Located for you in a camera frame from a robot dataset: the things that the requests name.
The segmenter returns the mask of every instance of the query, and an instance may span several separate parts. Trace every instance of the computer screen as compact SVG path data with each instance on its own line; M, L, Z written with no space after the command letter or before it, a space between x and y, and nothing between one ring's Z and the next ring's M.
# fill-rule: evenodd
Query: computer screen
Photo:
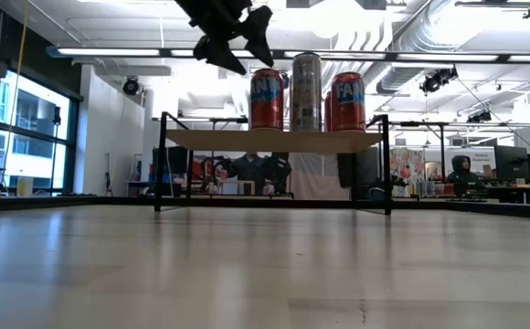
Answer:
M524 147L495 146L496 175L501 179L529 179L527 149Z

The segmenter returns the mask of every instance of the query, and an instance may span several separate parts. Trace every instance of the silver can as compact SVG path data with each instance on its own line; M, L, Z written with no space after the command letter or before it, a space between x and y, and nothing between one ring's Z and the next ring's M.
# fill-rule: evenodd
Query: silver can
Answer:
M322 61L313 53L293 58L291 131L322 131Z

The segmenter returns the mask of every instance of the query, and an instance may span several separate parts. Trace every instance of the soda can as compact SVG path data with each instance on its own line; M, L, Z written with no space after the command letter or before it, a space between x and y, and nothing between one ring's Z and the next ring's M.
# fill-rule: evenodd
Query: soda can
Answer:
M250 80L251 130L283 130L283 79L275 69L259 69Z
M355 72L340 73L332 82L332 131L365 131L365 83Z
M324 130L332 131L332 93L328 91L326 98L323 100L323 123Z
M322 61L313 53L302 53L293 59L291 83L291 130L322 130Z

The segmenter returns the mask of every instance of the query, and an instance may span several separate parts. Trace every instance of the wooden floor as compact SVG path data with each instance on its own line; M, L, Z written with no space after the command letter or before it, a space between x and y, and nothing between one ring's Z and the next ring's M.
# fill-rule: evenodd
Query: wooden floor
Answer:
M530 219L3 212L0 328L530 328Z

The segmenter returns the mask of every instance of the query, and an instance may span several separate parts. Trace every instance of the shelf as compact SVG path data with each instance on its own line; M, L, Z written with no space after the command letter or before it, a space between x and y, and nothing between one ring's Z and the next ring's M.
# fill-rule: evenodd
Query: shelf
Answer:
M194 151L358 153L381 141L380 133L167 130L166 138Z

